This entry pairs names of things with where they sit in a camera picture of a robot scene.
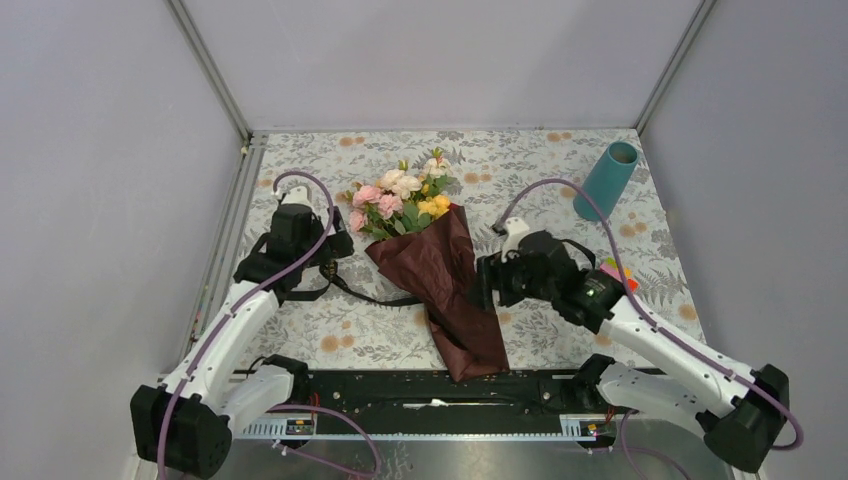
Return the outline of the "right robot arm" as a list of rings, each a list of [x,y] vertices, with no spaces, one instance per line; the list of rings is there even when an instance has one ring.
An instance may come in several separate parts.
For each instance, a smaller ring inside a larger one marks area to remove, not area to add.
[[[756,473],[789,419],[789,378],[755,369],[685,335],[633,296],[616,275],[581,268],[568,241],[549,232],[508,235],[503,249],[476,261],[470,300],[487,311],[525,299],[547,301],[568,323],[619,343],[663,372],[645,378],[601,354],[580,368],[575,402],[597,412],[608,403],[660,417],[700,437],[730,466]]]

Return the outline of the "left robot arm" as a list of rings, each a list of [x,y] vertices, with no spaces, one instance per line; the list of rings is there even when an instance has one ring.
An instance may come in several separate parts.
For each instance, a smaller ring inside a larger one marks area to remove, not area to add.
[[[309,401],[307,365],[272,355],[240,386],[229,386],[259,328],[297,291],[304,270],[353,253],[338,208],[325,217],[307,201],[282,202],[271,227],[239,263],[215,319],[161,385],[130,400],[139,457],[200,479],[215,475],[242,433],[272,407],[296,411]]]

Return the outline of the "red and brown wrapping paper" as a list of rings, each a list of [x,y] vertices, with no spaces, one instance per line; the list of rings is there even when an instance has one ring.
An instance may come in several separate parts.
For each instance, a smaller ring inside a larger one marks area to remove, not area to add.
[[[453,381],[510,369],[497,314],[467,297],[476,274],[463,207],[451,207],[421,232],[374,242],[366,254],[381,275],[423,303],[431,338]]]

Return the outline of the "flower bouquet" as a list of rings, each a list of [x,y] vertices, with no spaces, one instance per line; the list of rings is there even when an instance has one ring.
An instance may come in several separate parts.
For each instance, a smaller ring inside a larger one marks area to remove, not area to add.
[[[455,183],[440,147],[428,153],[418,172],[401,160],[375,182],[355,183],[344,193],[351,206],[349,226],[376,242],[419,233],[457,207],[448,194]]]

